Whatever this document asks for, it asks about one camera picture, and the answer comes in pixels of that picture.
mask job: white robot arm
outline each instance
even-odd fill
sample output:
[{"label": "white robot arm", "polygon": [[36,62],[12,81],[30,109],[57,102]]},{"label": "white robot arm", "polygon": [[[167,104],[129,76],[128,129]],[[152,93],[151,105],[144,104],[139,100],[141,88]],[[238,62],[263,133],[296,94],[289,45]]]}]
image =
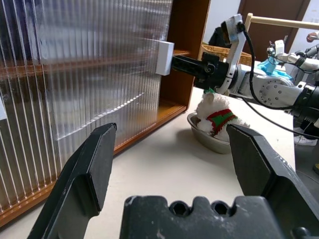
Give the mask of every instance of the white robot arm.
[{"label": "white robot arm", "polygon": [[[231,17],[221,25],[226,43],[232,44],[226,62],[220,62],[217,56],[204,53],[202,61],[185,56],[175,56],[172,68],[195,76],[195,86],[202,89],[213,88],[216,92],[229,92],[241,98],[252,98],[259,104],[304,119],[317,122],[319,119],[319,87],[306,83],[295,86],[284,77],[268,76],[262,70],[247,65],[237,65],[245,41],[247,40],[252,56],[253,47],[240,14]],[[272,53],[275,59],[288,62],[300,69],[313,72],[319,69],[319,60],[305,58],[295,53],[284,53],[283,41],[275,44]]]}]

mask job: white wall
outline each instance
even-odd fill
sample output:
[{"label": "white wall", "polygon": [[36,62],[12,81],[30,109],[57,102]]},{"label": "white wall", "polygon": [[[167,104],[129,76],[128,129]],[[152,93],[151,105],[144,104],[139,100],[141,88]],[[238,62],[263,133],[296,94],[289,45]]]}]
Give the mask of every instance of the white wall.
[{"label": "white wall", "polygon": [[[311,0],[309,6],[306,10],[303,21],[309,22],[319,22],[319,0]],[[318,40],[313,41],[312,43],[308,43],[306,41],[306,37],[309,33],[314,32],[316,30],[311,29],[303,29],[299,28],[290,52],[296,52],[298,50],[306,50],[306,48],[312,47],[316,44],[319,44]],[[292,67],[286,67],[287,73],[290,73]]]},{"label": "white wall", "polygon": [[240,0],[211,0],[209,13],[204,34],[204,42],[208,43],[213,35],[215,28],[220,24],[237,14]]}]

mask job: metal bowl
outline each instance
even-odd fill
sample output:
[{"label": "metal bowl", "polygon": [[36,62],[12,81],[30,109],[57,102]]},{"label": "metal bowl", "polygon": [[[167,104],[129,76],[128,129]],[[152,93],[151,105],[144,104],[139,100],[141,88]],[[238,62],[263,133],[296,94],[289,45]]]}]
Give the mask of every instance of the metal bowl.
[{"label": "metal bowl", "polygon": [[199,119],[197,118],[196,113],[191,113],[187,116],[187,121],[191,126],[191,130],[195,136],[195,138],[205,147],[209,148],[210,150],[221,153],[221,154],[228,154],[231,152],[230,144],[228,142],[221,141],[212,137],[210,134],[201,131],[197,128],[197,123]]}]

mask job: blue object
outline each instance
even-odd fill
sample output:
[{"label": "blue object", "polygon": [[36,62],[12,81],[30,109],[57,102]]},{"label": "blue object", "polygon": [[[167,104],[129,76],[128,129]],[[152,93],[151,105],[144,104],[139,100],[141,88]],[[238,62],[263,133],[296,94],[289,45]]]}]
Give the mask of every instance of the blue object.
[{"label": "blue object", "polygon": [[257,65],[257,68],[264,71],[268,76],[277,76],[284,77],[288,80],[292,80],[293,78],[288,75],[286,72],[276,70],[277,63],[273,57],[269,57],[266,61],[261,62]]}]

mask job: clear corrugated panel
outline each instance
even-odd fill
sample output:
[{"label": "clear corrugated panel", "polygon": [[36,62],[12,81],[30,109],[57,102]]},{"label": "clear corrugated panel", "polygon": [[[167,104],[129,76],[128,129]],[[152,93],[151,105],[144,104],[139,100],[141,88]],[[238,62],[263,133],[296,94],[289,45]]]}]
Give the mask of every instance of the clear corrugated panel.
[{"label": "clear corrugated panel", "polygon": [[0,0],[0,211],[54,182],[96,127],[157,120],[172,0]]}]

